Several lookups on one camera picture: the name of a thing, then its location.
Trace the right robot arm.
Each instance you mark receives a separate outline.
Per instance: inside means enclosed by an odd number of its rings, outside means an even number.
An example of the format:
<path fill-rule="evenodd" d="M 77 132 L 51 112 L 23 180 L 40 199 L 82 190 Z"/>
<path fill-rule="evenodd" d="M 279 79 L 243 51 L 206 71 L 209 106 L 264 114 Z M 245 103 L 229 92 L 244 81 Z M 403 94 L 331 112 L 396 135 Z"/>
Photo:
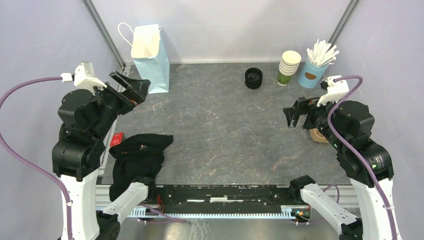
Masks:
<path fill-rule="evenodd" d="M 371 138 L 375 122 L 369 107 L 358 101 L 328 102 L 298 98 L 283 110 L 289 127 L 305 116 L 303 128 L 316 129 L 336 150 L 336 158 L 355 190 L 360 216 L 345 212 L 324 196 L 310 176 L 290 182 L 289 199 L 314 207 L 341 240 L 399 240 L 393 203 L 394 169 L 389 152 Z"/>

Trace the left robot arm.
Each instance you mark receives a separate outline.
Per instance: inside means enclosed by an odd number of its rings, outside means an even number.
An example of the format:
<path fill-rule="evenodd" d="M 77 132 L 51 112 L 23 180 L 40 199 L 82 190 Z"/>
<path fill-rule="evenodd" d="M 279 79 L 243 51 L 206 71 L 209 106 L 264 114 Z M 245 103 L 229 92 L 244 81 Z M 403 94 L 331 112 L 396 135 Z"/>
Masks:
<path fill-rule="evenodd" d="M 64 76 L 76 85 L 62 98 L 58 109 L 62 125 L 52 149 L 52 168 L 63 200 L 64 240 L 115 240 L 131 211 L 140 202 L 151 204 L 157 198 L 154 187 L 133 181 L 110 205 L 96 208 L 104 139 L 118 116 L 145 101 L 150 86 L 149 80 L 131 79 L 116 71 L 110 76 L 123 86 L 122 92 L 90 73 Z"/>

